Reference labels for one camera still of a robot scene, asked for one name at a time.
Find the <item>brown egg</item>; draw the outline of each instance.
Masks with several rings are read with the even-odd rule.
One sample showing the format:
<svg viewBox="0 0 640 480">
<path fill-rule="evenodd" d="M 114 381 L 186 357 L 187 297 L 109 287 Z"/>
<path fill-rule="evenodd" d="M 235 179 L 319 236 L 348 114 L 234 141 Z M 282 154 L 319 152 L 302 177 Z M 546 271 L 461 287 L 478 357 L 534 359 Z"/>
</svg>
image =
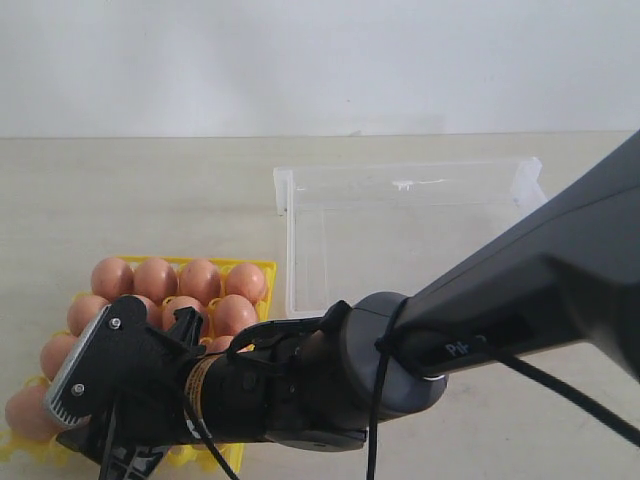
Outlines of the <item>brown egg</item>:
<svg viewBox="0 0 640 480">
<path fill-rule="evenodd" d="M 220 300 L 212 315 L 216 337 L 236 335 L 258 323 L 258 313 L 249 300 L 240 295 L 227 295 Z"/>
<path fill-rule="evenodd" d="M 224 352 L 229 345 L 231 345 L 233 337 L 231 335 L 223 335 L 221 337 L 214 338 L 211 343 L 207 345 L 207 353 L 221 353 Z"/>
<path fill-rule="evenodd" d="M 67 326 L 71 334 L 79 336 L 107 305 L 109 301 L 98 295 L 82 295 L 76 298 L 67 312 Z"/>
<path fill-rule="evenodd" d="M 180 272 L 178 292 L 203 305 L 220 296 L 220 271 L 206 258 L 191 260 Z"/>
<path fill-rule="evenodd" d="M 147 322 L 156 328 L 162 328 L 162 311 L 160 308 L 150 298 L 142 295 L 134 295 L 134 297 L 142 300 L 144 306 L 147 307 Z"/>
<path fill-rule="evenodd" d="M 229 272 L 225 292 L 227 295 L 242 295 L 255 305 L 267 294 L 267 279 L 257 265 L 241 263 Z"/>
<path fill-rule="evenodd" d="M 169 262 L 160 257 L 151 257 L 136 268 L 133 290 L 160 305 L 165 298 L 176 294 L 178 277 Z"/>
<path fill-rule="evenodd" d="M 44 344 L 40 351 L 40 368 L 45 377 L 53 380 L 76 340 L 73 335 L 62 334 Z"/>
<path fill-rule="evenodd" d="M 25 387 L 9 399 L 4 417 L 9 427 L 19 436 L 38 443 L 50 441 L 64 429 L 50 417 L 44 408 L 47 387 Z"/>
<path fill-rule="evenodd" d="M 105 258 L 91 273 L 91 290 L 110 302 L 133 293 L 133 270 L 121 258 Z"/>
<path fill-rule="evenodd" d="M 163 330 L 169 330 L 173 324 L 176 323 L 176 318 L 174 317 L 173 312 L 179 308 L 185 307 L 193 307 L 198 311 L 198 313 L 200 313 L 200 315 L 202 315 L 204 323 L 200 330 L 200 336 L 206 337 L 209 334 L 209 315 L 207 314 L 207 309 L 195 298 L 186 296 L 176 297 L 165 305 L 164 310 L 162 311 Z"/>
</svg>

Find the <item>clear plastic container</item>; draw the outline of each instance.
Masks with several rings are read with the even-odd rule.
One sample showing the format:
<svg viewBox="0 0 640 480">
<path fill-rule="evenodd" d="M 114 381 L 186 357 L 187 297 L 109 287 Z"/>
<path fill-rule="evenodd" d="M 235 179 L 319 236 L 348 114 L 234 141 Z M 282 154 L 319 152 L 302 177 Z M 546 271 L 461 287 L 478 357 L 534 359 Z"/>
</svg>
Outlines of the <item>clear plastic container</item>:
<svg viewBox="0 0 640 480">
<path fill-rule="evenodd" d="M 277 168 L 289 318 L 412 295 L 546 202 L 536 158 Z"/>
</svg>

